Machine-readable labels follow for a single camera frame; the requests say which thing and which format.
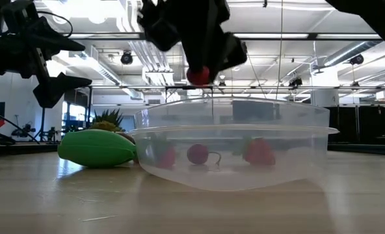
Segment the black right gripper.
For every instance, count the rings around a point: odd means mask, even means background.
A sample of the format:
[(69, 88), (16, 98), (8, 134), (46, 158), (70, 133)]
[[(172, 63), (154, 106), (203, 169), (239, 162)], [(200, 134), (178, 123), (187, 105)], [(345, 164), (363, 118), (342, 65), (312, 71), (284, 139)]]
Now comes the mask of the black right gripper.
[(220, 71), (246, 62), (246, 47), (242, 41), (220, 26), (230, 18), (226, 0), (159, 0), (159, 9), (175, 26), (190, 69), (200, 71), (206, 66), (208, 42), (213, 43), (210, 81), (214, 81)]

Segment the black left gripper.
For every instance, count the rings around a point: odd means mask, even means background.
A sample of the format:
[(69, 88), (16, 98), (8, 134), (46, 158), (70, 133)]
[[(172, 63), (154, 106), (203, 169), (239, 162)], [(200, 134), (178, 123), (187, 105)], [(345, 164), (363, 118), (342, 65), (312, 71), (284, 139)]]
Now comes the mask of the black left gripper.
[(69, 90), (90, 86), (91, 79), (60, 73), (50, 77), (42, 49), (84, 51), (85, 46), (55, 31), (38, 16), (32, 0), (0, 0), (0, 75), (18, 73), (39, 84), (33, 94), (42, 108), (53, 108)]

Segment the red toy cherry with stem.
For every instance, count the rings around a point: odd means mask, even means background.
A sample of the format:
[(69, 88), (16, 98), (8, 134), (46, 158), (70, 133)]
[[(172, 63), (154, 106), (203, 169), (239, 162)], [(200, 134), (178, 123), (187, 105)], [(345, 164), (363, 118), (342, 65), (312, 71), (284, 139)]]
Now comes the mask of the red toy cherry with stem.
[(221, 161), (221, 154), (214, 151), (209, 151), (207, 146), (202, 144), (194, 144), (187, 150), (187, 158), (189, 162), (195, 165), (204, 165), (208, 161), (210, 154), (219, 156), (215, 163), (217, 166), (219, 166)]

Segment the red toy strawberry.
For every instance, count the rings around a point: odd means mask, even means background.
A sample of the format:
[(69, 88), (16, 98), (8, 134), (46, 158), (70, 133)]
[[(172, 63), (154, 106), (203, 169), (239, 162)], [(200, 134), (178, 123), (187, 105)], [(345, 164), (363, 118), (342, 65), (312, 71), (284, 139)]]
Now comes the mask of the red toy strawberry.
[(244, 137), (232, 153), (253, 166), (273, 166), (276, 158), (272, 148), (263, 138)]
[(176, 150), (173, 143), (158, 139), (153, 143), (155, 165), (158, 168), (171, 168), (175, 164)]

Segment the clear plastic tupperware container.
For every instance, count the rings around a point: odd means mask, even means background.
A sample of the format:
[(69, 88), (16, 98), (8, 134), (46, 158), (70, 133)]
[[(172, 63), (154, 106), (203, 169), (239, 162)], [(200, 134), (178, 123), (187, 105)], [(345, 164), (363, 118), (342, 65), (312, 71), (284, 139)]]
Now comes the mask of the clear plastic tupperware container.
[[(202, 97), (150, 107), (135, 115), (132, 132), (140, 166), (148, 173), (203, 190), (236, 191), (279, 185), (323, 174), (330, 112), (323, 107), (253, 97)], [(273, 166), (253, 166), (232, 155), (244, 138), (263, 138), (276, 158)], [(153, 143), (173, 143), (175, 164), (155, 165)], [(202, 144), (204, 165), (189, 162), (187, 150)]]

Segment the black stand equipment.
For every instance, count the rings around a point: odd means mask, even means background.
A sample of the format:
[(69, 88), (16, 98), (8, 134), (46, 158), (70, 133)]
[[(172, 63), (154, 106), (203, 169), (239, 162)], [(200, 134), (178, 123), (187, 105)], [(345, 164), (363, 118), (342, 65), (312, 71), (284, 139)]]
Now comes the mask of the black stand equipment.
[(40, 137), (41, 142), (46, 142), (47, 144), (58, 144), (59, 140), (57, 136), (59, 136), (61, 131), (56, 130), (55, 127), (51, 127), (48, 131), (40, 130), (38, 132), (38, 136)]

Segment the black tripod equipment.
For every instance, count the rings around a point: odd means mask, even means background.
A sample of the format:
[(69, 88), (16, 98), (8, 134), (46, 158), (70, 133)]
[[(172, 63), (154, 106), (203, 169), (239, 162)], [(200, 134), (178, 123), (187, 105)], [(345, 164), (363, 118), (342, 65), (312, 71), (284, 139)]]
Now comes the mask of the black tripod equipment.
[(22, 126), (21, 129), (15, 129), (11, 133), (12, 137), (21, 137), (21, 138), (26, 138), (28, 137), (29, 133), (35, 133), (36, 129), (32, 126), (33, 122), (29, 121), (25, 125)]

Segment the toy pineapple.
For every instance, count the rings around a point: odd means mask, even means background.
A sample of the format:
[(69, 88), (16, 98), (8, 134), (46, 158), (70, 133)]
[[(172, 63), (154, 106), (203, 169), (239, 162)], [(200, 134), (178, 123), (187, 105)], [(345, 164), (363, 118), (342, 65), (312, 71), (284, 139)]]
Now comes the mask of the toy pineapple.
[(122, 132), (120, 124), (124, 116), (119, 110), (105, 110), (100, 115), (95, 112), (95, 117), (90, 124), (91, 129), (101, 129), (110, 132)]

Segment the green corn husk toy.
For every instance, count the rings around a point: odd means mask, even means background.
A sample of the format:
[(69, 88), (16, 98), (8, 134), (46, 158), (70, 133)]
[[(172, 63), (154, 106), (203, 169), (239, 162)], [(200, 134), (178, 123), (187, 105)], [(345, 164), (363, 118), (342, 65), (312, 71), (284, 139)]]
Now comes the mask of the green corn husk toy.
[(65, 134), (57, 152), (61, 159), (88, 168), (110, 168), (137, 158), (136, 146), (129, 139), (100, 129)]

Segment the brown toy kiwi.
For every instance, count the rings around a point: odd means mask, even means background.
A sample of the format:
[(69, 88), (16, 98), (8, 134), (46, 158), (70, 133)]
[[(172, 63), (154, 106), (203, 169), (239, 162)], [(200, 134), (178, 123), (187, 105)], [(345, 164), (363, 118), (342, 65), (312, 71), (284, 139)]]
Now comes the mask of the brown toy kiwi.
[(124, 133), (124, 132), (116, 132), (116, 134), (118, 134), (118, 135), (120, 135), (120, 136), (122, 136), (122, 137), (128, 139), (130, 142), (132, 142), (133, 144), (135, 144), (135, 140), (133, 139), (132, 136), (130, 136), (130, 135)]

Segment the black partition wall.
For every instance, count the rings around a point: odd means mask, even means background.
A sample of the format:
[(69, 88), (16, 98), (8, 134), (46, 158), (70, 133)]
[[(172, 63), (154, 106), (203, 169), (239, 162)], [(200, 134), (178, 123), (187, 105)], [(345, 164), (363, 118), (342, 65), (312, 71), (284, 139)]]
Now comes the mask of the black partition wall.
[(385, 104), (330, 107), (331, 144), (385, 145)]

